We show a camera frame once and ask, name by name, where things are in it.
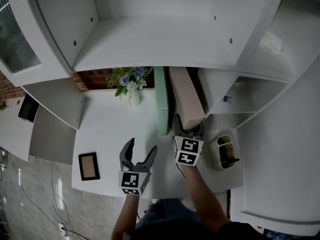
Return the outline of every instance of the dark clothing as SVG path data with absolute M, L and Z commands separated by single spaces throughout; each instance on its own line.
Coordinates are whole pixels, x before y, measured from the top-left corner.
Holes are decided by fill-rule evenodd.
M 165 221 L 140 227 L 131 236 L 132 240 L 265 240 L 266 236 L 245 223 L 230 222 L 223 225 L 213 236 L 206 227 L 191 221 Z
M 213 236 L 201 224 L 198 214 L 178 199 L 162 199 L 151 205 L 135 228 L 131 240 L 268 239 L 249 224 L 238 222 L 223 225 Z

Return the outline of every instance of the blue flower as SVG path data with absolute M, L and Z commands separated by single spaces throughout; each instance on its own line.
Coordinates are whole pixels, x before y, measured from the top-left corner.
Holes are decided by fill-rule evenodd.
M 145 74 L 145 69 L 143 67 L 135 67 L 133 68 L 133 71 L 136 73 L 136 75 L 142 79 L 144 77 L 144 74 Z
M 129 76 L 127 76 L 126 74 L 121 77 L 119 83 L 122 85 L 122 86 L 127 86 L 129 84 Z

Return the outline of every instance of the small container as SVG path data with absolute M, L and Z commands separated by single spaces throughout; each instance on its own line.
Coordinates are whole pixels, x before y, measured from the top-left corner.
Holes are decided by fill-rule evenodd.
M 210 153 L 213 166 L 217 171 L 232 167 L 239 158 L 235 157 L 234 144 L 229 135 L 221 135 L 215 138 L 210 144 Z

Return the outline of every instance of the person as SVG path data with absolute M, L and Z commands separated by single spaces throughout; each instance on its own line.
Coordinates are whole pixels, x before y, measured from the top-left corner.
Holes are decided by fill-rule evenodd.
M 197 213 L 178 199 L 161 199 L 136 224 L 139 196 L 127 195 L 111 240 L 268 239 L 249 224 L 227 218 L 196 166 L 182 165 L 182 169 Z

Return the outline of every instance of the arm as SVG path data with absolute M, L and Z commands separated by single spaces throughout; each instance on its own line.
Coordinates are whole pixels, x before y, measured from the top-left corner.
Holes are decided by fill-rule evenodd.
M 120 216 L 114 225 L 111 240 L 122 240 L 123 233 L 132 235 L 136 228 L 139 195 L 127 195 Z
M 219 201 L 202 179 L 198 168 L 188 165 L 182 165 L 182 168 L 200 220 L 210 232 L 215 234 L 221 226 L 231 221 L 224 214 Z

